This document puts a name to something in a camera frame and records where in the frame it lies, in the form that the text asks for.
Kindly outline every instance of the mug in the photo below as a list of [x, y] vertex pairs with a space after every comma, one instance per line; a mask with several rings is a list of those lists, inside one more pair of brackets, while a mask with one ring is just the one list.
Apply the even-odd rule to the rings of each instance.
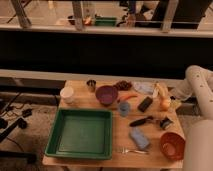
[[72, 103], [74, 100], [74, 90], [71, 86], [64, 87], [60, 91], [61, 99], [64, 100], [65, 103]]

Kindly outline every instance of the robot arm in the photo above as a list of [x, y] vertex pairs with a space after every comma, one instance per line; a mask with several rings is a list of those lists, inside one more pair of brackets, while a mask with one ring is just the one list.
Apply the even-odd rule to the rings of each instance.
[[186, 79], [171, 94], [180, 100], [186, 100], [194, 93], [203, 116], [213, 119], [213, 92], [210, 88], [212, 78], [212, 71], [196, 65], [190, 66], [186, 70]]
[[195, 93], [200, 110], [207, 119], [213, 119], [213, 92], [208, 82], [213, 72], [199, 66], [190, 66], [186, 70], [186, 78]]
[[213, 170], [213, 93], [210, 88], [212, 77], [212, 71], [190, 66], [186, 70], [186, 79], [171, 92], [182, 99], [194, 92], [205, 118], [192, 125], [187, 133], [183, 171]]

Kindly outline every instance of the silver fork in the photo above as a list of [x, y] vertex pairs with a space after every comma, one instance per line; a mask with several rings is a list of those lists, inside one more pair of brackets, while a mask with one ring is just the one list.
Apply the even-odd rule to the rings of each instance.
[[123, 154], [129, 153], [129, 152], [139, 153], [139, 154], [149, 154], [149, 152], [146, 150], [134, 150], [134, 149], [128, 149], [125, 147], [119, 147], [116, 151]]

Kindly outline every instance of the white container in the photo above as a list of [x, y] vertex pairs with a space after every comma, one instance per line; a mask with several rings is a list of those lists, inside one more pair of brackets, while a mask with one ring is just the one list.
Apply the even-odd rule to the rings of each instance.
[[64, 87], [60, 91], [61, 99], [64, 100], [65, 103], [72, 103], [74, 100], [74, 90], [72, 87]]

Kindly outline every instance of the blue sponge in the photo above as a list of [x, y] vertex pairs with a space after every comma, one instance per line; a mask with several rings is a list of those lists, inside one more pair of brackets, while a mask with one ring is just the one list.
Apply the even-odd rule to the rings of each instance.
[[131, 130], [130, 137], [134, 140], [140, 150], [144, 150], [150, 144], [143, 132], [137, 127]]

